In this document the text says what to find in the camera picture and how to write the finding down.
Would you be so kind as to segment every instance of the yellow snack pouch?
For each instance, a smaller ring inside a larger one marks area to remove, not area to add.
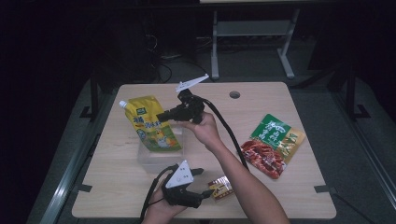
[[[163,108],[154,96],[129,99],[128,103],[121,101],[120,106],[125,109],[125,116],[148,150],[166,152],[181,149],[169,122],[158,121],[157,114],[163,113]]]

